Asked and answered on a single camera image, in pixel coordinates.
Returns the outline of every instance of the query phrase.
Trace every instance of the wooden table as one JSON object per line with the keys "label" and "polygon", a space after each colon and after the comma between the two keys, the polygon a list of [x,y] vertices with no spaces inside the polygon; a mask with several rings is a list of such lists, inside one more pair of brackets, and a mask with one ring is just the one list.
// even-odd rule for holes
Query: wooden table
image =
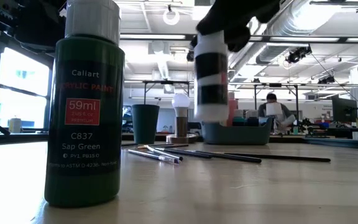
{"label": "wooden table", "polygon": [[260,165],[186,157],[179,166],[122,153],[119,196],[61,209],[43,199],[46,142],[0,146],[0,224],[358,223],[358,149],[307,144],[208,146],[205,151],[330,157]]}

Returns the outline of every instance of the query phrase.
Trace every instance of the window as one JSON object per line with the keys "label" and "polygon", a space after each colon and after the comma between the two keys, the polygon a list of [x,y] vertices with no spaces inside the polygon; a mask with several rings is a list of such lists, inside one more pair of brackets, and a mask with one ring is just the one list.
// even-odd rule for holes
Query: window
{"label": "window", "polygon": [[23,128],[47,129],[50,70],[29,57],[5,48],[0,61],[0,125],[20,118]]}
{"label": "window", "polygon": [[46,96],[48,78],[46,65],[9,48],[1,54],[0,84]]}

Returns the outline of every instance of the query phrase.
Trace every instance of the ceiling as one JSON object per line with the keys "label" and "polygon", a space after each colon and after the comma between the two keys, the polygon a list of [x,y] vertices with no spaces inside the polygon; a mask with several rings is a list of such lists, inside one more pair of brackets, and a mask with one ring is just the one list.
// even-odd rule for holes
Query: ceiling
{"label": "ceiling", "polygon": [[[168,25],[164,22],[163,14],[167,10],[167,4],[156,6],[150,2],[118,1],[122,9],[121,33],[153,33],[153,34],[195,34],[195,27],[199,19],[194,20],[193,14],[205,11],[205,7],[181,6],[180,3],[173,3],[172,9],[178,11],[180,18],[177,24]],[[168,13],[168,18],[173,18],[173,12]],[[335,13],[320,28],[311,35],[325,36],[358,36],[358,13],[356,9],[347,8]],[[126,53],[126,80],[151,80],[158,78],[158,68],[161,58],[152,52],[150,47],[152,41],[123,40],[120,47]],[[193,63],[186,61],[188,41],[168,41],[168,49],[178,47],[185,51],[169,50],[168,56],[164,58],[170,74],[176,74],[176,79],[189,79],[192,81]],[[349,79],[349,69],[358,64],[358,45],[350,44],[311,44],[314,57],[307,56],[300,63],[290,65],[284,61],[288,51],[277,57],[270,66],[267,66],[261,73],[251,74],[248,79],[233,79],[238,82],[249,82],[253,77],[260,78],[262,82],[312,82],[316,83],[325,70],[334,70],[334,76],[339,83],[345,83]]]}

